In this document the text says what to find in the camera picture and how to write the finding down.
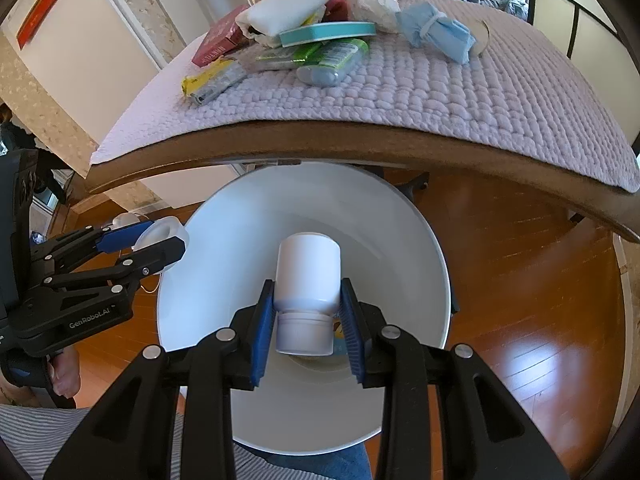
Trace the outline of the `person left hand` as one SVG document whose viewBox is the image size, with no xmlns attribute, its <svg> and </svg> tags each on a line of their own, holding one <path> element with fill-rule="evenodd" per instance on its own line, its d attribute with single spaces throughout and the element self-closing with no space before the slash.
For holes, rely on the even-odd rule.
<svg viewBox="0 0 640 480">
<path fill-rule="evenodd" d="M 49 360 L 53 391 L 71 399 L 80 389 L 79 354 L 74 346 L 66 347 Z"/>
</svg>

